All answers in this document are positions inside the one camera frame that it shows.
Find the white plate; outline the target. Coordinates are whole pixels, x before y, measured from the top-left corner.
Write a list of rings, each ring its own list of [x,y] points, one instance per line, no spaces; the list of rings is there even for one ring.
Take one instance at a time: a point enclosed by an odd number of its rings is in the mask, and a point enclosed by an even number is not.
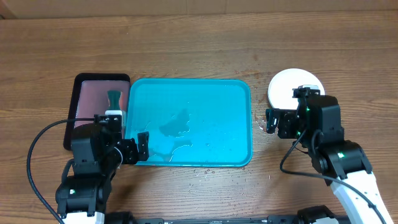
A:
[[[325,95],[321,81],[312,73],[299,68],[289,68],[277,73],[268,86],[268,100],[272,108],[296,110],[298,99],[293,97],[294,91],[300,86],[315,87]]]

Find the pink green sponge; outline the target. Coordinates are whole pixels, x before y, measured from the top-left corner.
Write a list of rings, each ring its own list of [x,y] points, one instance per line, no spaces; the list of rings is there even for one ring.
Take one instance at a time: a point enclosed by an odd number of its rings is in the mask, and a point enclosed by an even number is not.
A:
[[[109,101],[109,110],[120,110],[121,92],[117,90],[110,90],[107,92]]]

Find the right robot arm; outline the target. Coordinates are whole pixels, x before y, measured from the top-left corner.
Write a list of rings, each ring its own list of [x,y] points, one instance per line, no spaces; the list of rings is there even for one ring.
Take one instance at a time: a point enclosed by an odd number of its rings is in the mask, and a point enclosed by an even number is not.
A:
[[[373,167],[363,148],[345,139],[338,100],[328,95],[297,94],[296,110],[266,110],[266,131],[293,139],[308,150],[314,174],[323,179],[344,208],[351,223],[392,223],[382,201]]]

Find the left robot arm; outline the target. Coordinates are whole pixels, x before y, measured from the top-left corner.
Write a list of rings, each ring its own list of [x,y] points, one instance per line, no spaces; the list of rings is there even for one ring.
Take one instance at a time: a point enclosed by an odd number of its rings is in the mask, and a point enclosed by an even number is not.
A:
[[[57,213],[66,224],[135,223],[130,212],[107,213],[111,181],[123,165],[135,165],[149,158],[149,133],[122,138],[115,124],[84,124],[72,132],[69,160],[55,199]]]

